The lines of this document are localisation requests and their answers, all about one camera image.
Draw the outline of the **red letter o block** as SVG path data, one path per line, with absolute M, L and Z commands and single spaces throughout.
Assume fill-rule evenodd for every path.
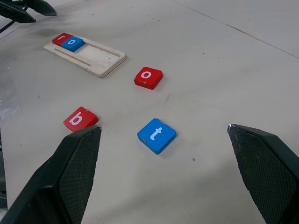
M 138 86 L 153 90 L 163 78 L 161 70 L 143 67 L 135 76 L 134 83 Z

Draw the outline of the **red tile letter r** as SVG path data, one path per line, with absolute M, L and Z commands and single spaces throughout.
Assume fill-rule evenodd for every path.
M 69 40 L 72 37 L 72 35 L 68 33 L 61 33 L 57 37 L 55 37 L 52 42 L 58 46 L 62 46 L 62 43 Z

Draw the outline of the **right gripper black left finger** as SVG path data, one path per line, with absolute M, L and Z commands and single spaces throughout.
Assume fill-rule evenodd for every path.
M 81 224 L 93 187 L 101 131 L 101 125 L 94 125 L 64 137 L 0 224 Z

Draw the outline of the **wooden tray with letter tiles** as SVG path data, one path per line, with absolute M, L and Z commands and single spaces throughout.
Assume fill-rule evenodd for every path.
M 108 75 L 127 58 L 121 51 L 80 36 L 78 38 L 83 39 L 85 45 L 75 52 L 64 49 L 53 42 L 46 44 L 44 48 L 99 78 Z

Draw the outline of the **small blue block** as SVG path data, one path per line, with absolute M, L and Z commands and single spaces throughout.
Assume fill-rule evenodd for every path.
M 151 120 L 137 133 L 138 139 L 157 155 L 176 138 L 176 135 L 173 128 L 158 118 Z

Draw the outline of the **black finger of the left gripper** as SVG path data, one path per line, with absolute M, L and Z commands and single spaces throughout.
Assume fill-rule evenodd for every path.
M 18 23 L 36 22 L 21 6 L 15 4 L 0 4 L 0 15 Z
M 45 0 L 22 0 L 24 6 L 44 16 L 57 16 L 56 10 Z

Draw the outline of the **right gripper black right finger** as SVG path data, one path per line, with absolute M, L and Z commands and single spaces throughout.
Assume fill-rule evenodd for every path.
M 266 224 L 299 224 L 299 157 L 276 135 L 228 125 L 245 187 Z

